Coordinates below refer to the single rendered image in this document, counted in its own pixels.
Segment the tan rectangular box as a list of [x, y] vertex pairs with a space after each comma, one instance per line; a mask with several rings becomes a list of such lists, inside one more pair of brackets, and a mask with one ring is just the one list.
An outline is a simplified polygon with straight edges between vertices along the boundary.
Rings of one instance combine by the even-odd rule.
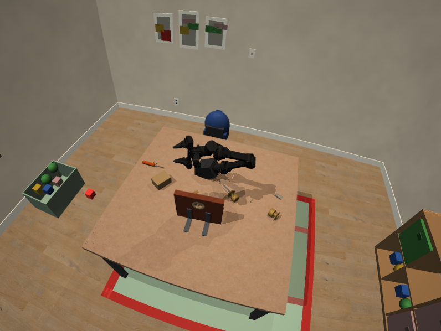
[[171, 177], [163, 170], [151, 178], [152, 184], [158, 189], [162, 189], [172, 182]]

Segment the brass door knob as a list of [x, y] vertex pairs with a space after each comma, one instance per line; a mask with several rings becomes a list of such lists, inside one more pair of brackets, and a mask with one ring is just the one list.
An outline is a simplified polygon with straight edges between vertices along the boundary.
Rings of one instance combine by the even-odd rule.
[[[276, 214], [275, 212], [276, 212], [276, 210], [272, 208], [272, 209], [270, 209], [270, 211], [268, 212], [268, 215], [269, 215], [270, 217], [275, 216], [276, 218], [278, 218], [280, 212], [278, 212], [278, 214]], [[274, 220], [275, 220], [276, 218], [274, 218]]]
[[234, 194], [235, 193], [235, 190], [229, 190], [225, 185], [223, 185], [225, 188], [226, 188], [226, 190], [227, 191], [229, 191], [229, 193], [228, 193], [228, 197], [230, 197], [230, 196], [232, 196], [231, 197], [231, 200], [233, 201], [233, 202], [236, 202], [238, 199], [239, 199], [239, 195], [238, 194]]

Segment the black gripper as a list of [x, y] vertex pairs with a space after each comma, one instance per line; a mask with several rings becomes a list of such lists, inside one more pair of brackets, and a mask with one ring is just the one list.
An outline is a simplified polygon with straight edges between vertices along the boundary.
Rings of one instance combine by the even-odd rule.
[[[193, 153], [194, 151], [202, 152], [202, 154], [199, 155], [199, 157], [203, 157], [203, 147], [197, 145], [197, 147], [193, 146], [193, 138], [192, 136], [186, 136], [183, 141], [178, 143], [177, 145], [173, 146], [173, 148], [186, 148], [188, 149], [187, 157], [179, 158], [173, 160], [175, 163], [180, 163], [186, 166], [187, 169], [192, 168], [192, 160], [193, 159]], [[187, 166], [188, 165], [188, 166]]]

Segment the dark brown wooden door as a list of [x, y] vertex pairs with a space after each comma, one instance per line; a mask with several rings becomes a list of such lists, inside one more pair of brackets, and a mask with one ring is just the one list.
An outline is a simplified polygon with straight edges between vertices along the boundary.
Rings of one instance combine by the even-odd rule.
[[[210, 223], [221, 224], [225, 199], [175, 190], [174, 199], [178, 216], [187, 218], [187, 208], [192, 209], [192, 218], [205, 221], [205, 212], [210, 213]], [[199, 203], [201, 205], [195, 205]]]

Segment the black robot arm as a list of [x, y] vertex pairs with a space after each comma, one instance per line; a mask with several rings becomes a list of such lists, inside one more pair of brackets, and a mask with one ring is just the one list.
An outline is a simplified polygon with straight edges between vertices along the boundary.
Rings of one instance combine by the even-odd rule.
[[[203, 157], [211, 156], [213, 154], [213, 158], [218, 161], [225, 158], [237, 160], [235, 162], [221, 161], [221, 163], [218, 164], [215, 162], [212, 167], [215, 174], [219, 172], [221, 174], [227, 174], [228, 172], [231, 172], [232, 169], [240, 168], [240, 167], [246, 167], [249, 169], [255, 168], [256, 157], [254, 156], [253, 153], [245, 154], [245, 153], [230, 151], [227, 147], [223, 147], [222, 145], [216, 143], [215, 141], [208, 141], [206, 145], [202, 147], [203, 147]], [[202, 154], [202, 152], [194, 151], [192, 153], [194, 154], [192, 159], [193, 166], [195, 168], [200, 168], [201, 164], [199, 163], [199, 160], [201, 159], [201, 157], [199, 157], [199, 155]]]

